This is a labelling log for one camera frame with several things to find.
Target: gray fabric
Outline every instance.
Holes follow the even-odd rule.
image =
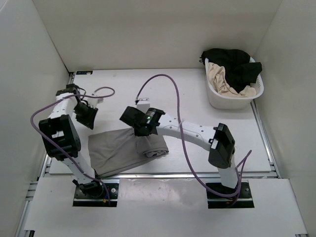
[[[91,135],[88,149],[91,167],[103,177],[143,165],[169,152],[162,136],[135,137],[133,128]]]

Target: white platform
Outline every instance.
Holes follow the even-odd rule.
[[[86,89],[88,93],[102,86],[110,86],[116,90],[113,97],[105,98],[104,102],[98,105],[99,111],[94,130],[85,128],[73,119],[81,139],[82,154],[89,163],[88,135],[127,128],[126,124],[119,121],[126,106],[134,106],[135,96],[143,83],[151,76],[161,73],[172,76],[179,87],[182,119],[209,126],[226,124],[236,141],[236,163],[252,149],[253,152],[244,170],[271,171],[251,106],[238,111],[213,108],[207,99],[204,69],[102,70],[93,71],[92,75],[76,75],[74,83]],[[100,95],[108,93],[110,92],[107,90],[99,92]],[[154,79],[145,87],[141,97],[149,97],[152,107],[176,116],[176,94],[169,79],[163,77]],[[172,137],[165,137],[165,140],[170,151],[168,155],[124,173],[189,173],[181,141]],[[208,163],[207,151],[190,143],[187,144],[187,149],[196,172],[217,172],[217,168]],[[64,164],[53,159],[49,173],[70,174],[71,172]]]
[[[254,208],[207,209],[196,180],[120,180],[118,206],[72,207],[71,177],[40,178],[25,230],[34,237],[295,237],[306,234],[289,180],[249,180]]]

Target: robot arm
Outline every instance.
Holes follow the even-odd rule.
[[[136,136],[150,134],[165,135],[181,139],[177,118],[162,110],[150,108],[149,99],[137,101],[137,108],[127,107],[120,120],[134,128]],[[235,188],[237,176],[235,171],[235,141],[222,123],[218,126],[203,126],[182,122],[184,139],[209,151],[208,161],[218,168],[222,185]]]
[[[56,94],[56,100],[72,94],[80,94],[79,87],[75,84],[67,85],[66,89],[60,90]],[[76,176],[73,181],[83,193],[97,196],[100,194],[102,187],[99,182],[92,181],[88,176],[95,178],[94,170],[83,158],[81,150],[81,142],[79,135],[72,122],[72,114],[76,114],[76,120],[82,125],[93,129],[94,119],[98,109],[96,105],[103,100],[88,98],[82,100],[81,96],[63,99],[58,103],[47,119],[39,122],[39,129],[66,151],[78,164],[81,171],[76,165],[62,154],[54,145],[43,138],[45,149],[50,157],[55,157],[58,161],[64,163]]]

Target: white plastic basket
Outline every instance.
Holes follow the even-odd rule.
[[[208,58],[205,59],[205,70],[206,70],[206,89],[209,103],[217,109],[229,109],[236,110],[246,107],[253,99],[258,98],[262,95],[264,87],[259,74],[256,83],[251,83],[250,86],[256,89],[257,94],[252,97],[228,97],[218,94],[211,83],[208,80]],[[255,60],[250,57],[250,62],[254,63]]]

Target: cloth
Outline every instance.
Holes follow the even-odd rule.
[[[215,91],[221,95],[230,97],[251,97],[257,94],[256,89],[249,85],[247,85],[240,93],[237,93],[225,80],[225,68],[220,67],[215,63],[208,63],[207,78]]]
[[[162,136],[135,137],[134,129],[89,136],[91,167],[106,177],[143,165],[169,152]]]
[[[238,49],[213,48],[204,51],[201,58],[204,64],[205,58],[208,58],[209,62],[225,67],[226,82],[237,93],[244,90],[250,83],[256,83],[262,71],[261,63],[250,63],[249,54]]]

